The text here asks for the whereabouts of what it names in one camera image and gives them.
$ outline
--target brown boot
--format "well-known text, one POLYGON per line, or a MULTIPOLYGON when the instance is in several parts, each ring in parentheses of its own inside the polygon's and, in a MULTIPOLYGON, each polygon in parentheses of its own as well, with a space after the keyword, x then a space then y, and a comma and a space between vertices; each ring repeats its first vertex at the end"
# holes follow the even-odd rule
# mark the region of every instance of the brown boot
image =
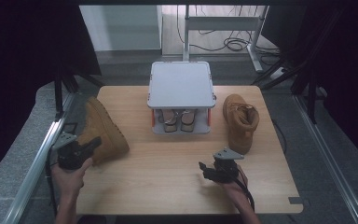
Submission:
POLYGON ((223 116, 228 124, 228 146, 244 155, 252 146, 253 134, 259 116, 252 105, 247 105, 238 94, 229 95, 223 104, 223 116))
POLYGON ((92 160, 94 165, 107 159, 121 156, 129 151, 129 145, 124 135, 112 121, 103 104, 95 97, 86 102, 86 126, 77 142, 83 146, 93 138, 100 136, 102 143, 94 149, 92 160))

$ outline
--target white wall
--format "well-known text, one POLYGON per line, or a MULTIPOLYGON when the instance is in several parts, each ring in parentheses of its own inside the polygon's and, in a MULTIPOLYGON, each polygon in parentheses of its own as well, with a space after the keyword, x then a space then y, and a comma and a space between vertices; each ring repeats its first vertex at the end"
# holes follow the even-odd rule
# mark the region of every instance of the white wall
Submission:
POLYGON ((95 51, 161 49, 161 6, 80 6, 95 51))

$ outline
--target storage box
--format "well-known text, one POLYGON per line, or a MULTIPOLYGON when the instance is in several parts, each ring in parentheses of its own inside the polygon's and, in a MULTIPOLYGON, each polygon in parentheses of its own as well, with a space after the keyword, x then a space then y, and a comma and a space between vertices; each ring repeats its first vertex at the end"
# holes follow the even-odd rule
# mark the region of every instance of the storage box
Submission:
POLYGON ((147 105, 152 109, 152 129, 159 134, 194 134, 210 131, 211 108, 215 105, 213 83, 206 62, 153 63, 147 105), (176 132, 166 133, 161 121, 161 109, 173 109, 180 114, 185 109, 197 109, 193 132, 181 131, 181 118, 176 132))

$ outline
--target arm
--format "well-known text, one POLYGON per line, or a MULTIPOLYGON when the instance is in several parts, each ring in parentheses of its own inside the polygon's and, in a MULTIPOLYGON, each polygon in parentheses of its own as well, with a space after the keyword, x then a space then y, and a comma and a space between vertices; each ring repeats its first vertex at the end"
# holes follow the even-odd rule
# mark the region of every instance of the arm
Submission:
MULTIPOLYGON (((248 178, 243 173, 243 170, 238 165, 240 174, 238 179, 245 186, 248 185, 248 178)), ((252 209, 252 206, 249 204, 248 198, 245 193, 242 191, 240 186, 234 181, 231 183, 218 183, 223 190, 226 192, 228 198, 234 203, 235 207, 240 212, 243 223, 245 224, 259 224, 261 223, 258 219, 255 211, 252 209)))
POLYGON ((56 216, 56 224, 76 223, 76 201, 83 187, 83 176, 92 165, 92 158, 84 161, 82 167, 69 173, 54 165, 51 172, 60 189, 60 206, 56 216))

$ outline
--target shoe heel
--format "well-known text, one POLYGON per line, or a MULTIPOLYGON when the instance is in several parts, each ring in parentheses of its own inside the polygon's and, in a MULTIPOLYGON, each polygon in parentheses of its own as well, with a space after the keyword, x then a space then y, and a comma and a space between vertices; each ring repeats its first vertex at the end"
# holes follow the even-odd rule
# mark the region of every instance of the shoe heel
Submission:
POLYGON ((164 131, 166 133, 176 132, 176 114, 171 109, 163 109, 162 117, 164 118, 164 131))
POLYGON ((192 133, 194 131, 194 118, 195 118, 196 110, 189 109, 185 110, 182 115, 182 126, 181 130, 184 132, 192 133))

